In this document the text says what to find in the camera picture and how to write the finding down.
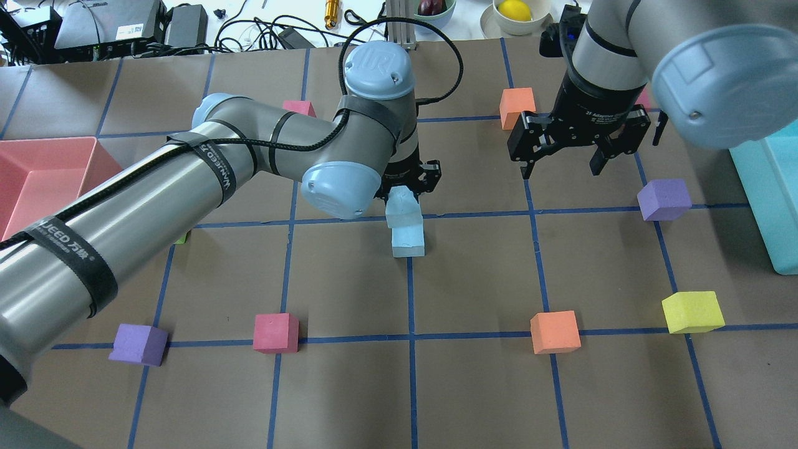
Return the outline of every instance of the foam cube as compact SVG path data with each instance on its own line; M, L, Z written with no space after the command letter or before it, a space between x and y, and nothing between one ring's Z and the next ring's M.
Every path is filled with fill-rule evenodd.
M726 325L715 292L679 292L662 300L668 332L709 332Z
M638 193L638 203L645 221L676 220L693 206L683 179L655 179L649 182Z
M394 186L388 192L388 202L385 203L385 220L391 229L424 223L421 205L406 185Z
M572 310L541 312L529 321L535 354L559 354L582 347L576 315Z
M424 225L415 224L391 229L391 249L394 257L423 257Z
M181 238L177 239L177 241L175 242L175 244L184 244L184 243L186 243L186 240L187 240L187 239L188 239L188 232L186 232L185 234L183 234L183 236L182 236Z
M108 360L159 367L168 333L153 326L120 324Z
M294 111L296 113L301 113L305 115L309 115L311 117L316 117L316 111L313 110L313 105L310 101L304 100L285 100L282 103L282 108L286 111Z
M651 111L653 106L651 105L651 97L649 95L648 86L642 90L640 95L638 96L638 100L634 103L635 105L643 105L647 111Z
M299 320L290 313L255 315L252 348L263 354L284 354L299 350Z
M511 130L523 111L536 111L535 95L532 93L532 88L505 89L501 94L501 102L499 103L501 129L505 131Z

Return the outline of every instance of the pink foam cube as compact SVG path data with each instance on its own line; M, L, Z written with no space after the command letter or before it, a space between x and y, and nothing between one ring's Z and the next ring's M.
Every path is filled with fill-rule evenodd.
M653 106L651 105L651 96L649 95L648 89L649 89L648 86L646 86L643 89L643 91L640 93L640 96L638 97L638 100L637 100L637 102L635 104L636 105L643 105L643 107L646 108L646 110L651 111Z
M294 111L296 113L302 113L311 117L316 117L316 111L313 110L313 105L310 103L310 101L285 100L282 103L282 108L286 111Z
M108 360L159 367L164 358L165 330L138 324L120 324Z
M296 352L299 346L299 320L290 313L255 315L252 348L263 354Z

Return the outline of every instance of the grid square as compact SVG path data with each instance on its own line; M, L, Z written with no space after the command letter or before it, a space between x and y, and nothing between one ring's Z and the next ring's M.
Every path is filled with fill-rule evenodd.
M0 70L0 132L5 128L14 102L17 101L19 90L31 67L3 67Z
M416 332L528 331L543 310L529 216L425 220L413 259Z
M142 367L108 349L49 351L11 409L81 447L126 447Z
M191 128L202 101L209 55L124 60L101 132L155 133Z
M601 175L593 176L588 163L594 152L595 147L565 148L537 162L529 178L535 208L637 206L642 184L634 157L617 157L607 163Z
M118 67L118 61L35 66L5 138L93 136Z
M275 447L410 447L405 341L308 344L282 357Z
M684 179L694 204L748 202L727 149L689 144L673 125L666 126L659 146L652 146L653 132L651 126L638 151L649 181Z
M136 447L265 447L274 362L249 346L169 349L149 370Z
M712 446L682 336L588 336L557 362L572 447Z
M723 447L790 447L798 441L796 338L796 331L693 336Z
M153 257L131 280L120 285L117 298L91 320L83 320L61 343L114 341L120 323L152 324L168 252Z
M421 158L440 159L443 172L435 191L421 197L423 213L529 209L498 119L419 123L418 140Z
M141 161L166 143L166 135L98 139L123 169Z
M393 258L385 222L297 225L289 285L301 336L408 331L407 263Z
M672 293L657 234L638 212L538 215L551 310L581 328L665 326Z
M751 209L690 210L662 234L679 290L715 291L727 324L798 322L798 278L773 271Z
M288 220L294 182L271 173L258 173L226 203L214 209L200 223Z
M304 69L305 50L217 54L208 93L243 95L282 108L283 101L302 96Z
M418 443L561 447L549 357L527 338L416 342Z
M159 328L172 340L251 340L279 312L286 226L194 229L176 246Z
M464 63L460 87L440 103L422 106L418 116L499 115L501 94L509 87L499 40L458 41L456 45ZM410 61L416 75L416 98L439 97L457 79L457 60L446 45L418 42Z
M504 45L510 61L513 87L531 87L538 112L551 111L565 76L564 60L540 56L540 36L504 39Z

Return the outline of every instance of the black power adapter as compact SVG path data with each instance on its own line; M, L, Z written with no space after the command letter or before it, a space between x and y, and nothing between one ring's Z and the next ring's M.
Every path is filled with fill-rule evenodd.
M202 5L178 6L172 10L172 22L164 44L172 48L192 48L205 43L207 13Z

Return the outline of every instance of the yellow foam cube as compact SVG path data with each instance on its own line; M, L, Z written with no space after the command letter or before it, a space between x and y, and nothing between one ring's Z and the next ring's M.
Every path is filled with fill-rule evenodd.
M715 292L679 292L662 300L668 332L709 332L726 325Z

